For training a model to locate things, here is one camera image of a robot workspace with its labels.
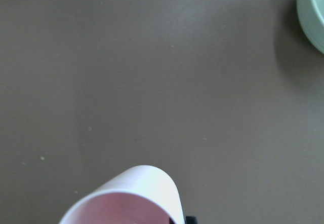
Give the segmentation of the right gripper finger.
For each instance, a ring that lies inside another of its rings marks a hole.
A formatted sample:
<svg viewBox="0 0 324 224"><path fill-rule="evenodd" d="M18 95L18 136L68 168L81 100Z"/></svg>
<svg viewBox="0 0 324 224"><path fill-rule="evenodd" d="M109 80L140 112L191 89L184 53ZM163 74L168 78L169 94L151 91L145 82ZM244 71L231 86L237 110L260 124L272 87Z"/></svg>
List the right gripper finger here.
<svg viewBox="0 0 324 224"><path fill-rule="evenodd" d="M185 223L186 224L196 224L196 217L195 216L186 216Z"/></svg>

